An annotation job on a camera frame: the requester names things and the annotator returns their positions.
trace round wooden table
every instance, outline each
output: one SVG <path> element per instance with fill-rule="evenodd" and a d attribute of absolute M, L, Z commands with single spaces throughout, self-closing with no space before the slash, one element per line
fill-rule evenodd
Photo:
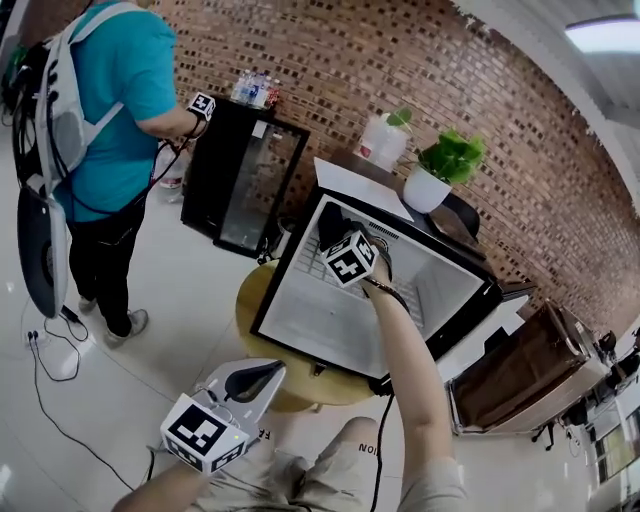
<path fill-rule="evenodd" d="M 313 359 L 251 334 L 253 320 L 277 265 L 277 260 L 272 261 L 251 272 L 240 286 L 236 300 L 238 331 L 249 356 L 279 359 L 287 366 L 287 376 L 271 408 L 297 412 L 316 404 L 352 405 L 372 397 L 365 378 L 333 368 L 316 376 Z"/>

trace air vent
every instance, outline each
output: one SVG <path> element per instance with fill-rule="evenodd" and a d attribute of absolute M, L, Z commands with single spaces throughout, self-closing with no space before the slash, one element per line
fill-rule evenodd
<path fill-rule="evenodd" d="M 375 229 L 376 231 L 379 231 L 380 233 L 384 233 L 385 235 L 393 238 L 394 240 L 397 240 L 399 238 L 398 235 L 396 235 L 395 233 L 392 233 L 388 229 L 384 229 L 382 226 L 378 226 L 375 222 L 369 222 L 369 227 Z"/>

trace knee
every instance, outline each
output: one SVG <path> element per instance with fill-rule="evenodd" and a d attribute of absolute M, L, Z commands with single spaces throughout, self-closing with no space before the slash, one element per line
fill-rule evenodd
<path fill-rule="evenodd" d="M 378 438 L 378 422 L 364 416 L 352 418 L 342 428 L 341 437 L 345 441 L 373 443 Z"/>

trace brick wall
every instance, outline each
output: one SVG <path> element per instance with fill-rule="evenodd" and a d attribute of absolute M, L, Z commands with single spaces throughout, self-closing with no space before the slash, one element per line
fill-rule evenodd
<path fill-rule="evenodd" d="M 84 2 L 33 3 L 31 41 Z M 533 308 L 549 296 L 618 334 L 640 313 L 640 228 L 608 155 L 534 63 L 479 23 L 467 28 L 447 0 L 160 0 L 155 9 L 178 34 L 182 98 L 229 92 L 244 68 L 283 81 L 279 117 L 312 133 L 290 209 L 313 183 L 312 156 L 351 147 L 369 115 L 406 104 L 421 147 L 450 126 L 484 136 L 485 165 L 456 192 L 480 211 L 498 275 L 538 284 Z"/>

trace wire rack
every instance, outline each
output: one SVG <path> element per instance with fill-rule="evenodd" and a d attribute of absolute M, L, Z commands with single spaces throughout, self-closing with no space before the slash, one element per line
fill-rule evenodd
<path fill-rule="evenodd" d="M 307 238 L 300 256 L 296 260 L 293 268 L 304 272 L 305 274 L 315 277 L 325 283 L 335 286 L 349 295 L 358 297 L 359 299 L 366 299 L 364 291 L 359 284 L 353 284 L 346 288 L 340 288 L 338 282 L 331 275 L 327 268 L 322 263 L 322 253 L 320 251 L 320 242 L 318 240 L 317 232 L 312 232 Z M 411 283 L 402 281 L 401 279 L 394 277 L 393 287 L 402 295 L 402 298 L 407 302 L 411 313 L 411 318 L 419 328 L 424 328 L 424 318 L 422 317 L 422 308 L 420 307 L 420 298 L 418 296 L 418 290 Z"/>

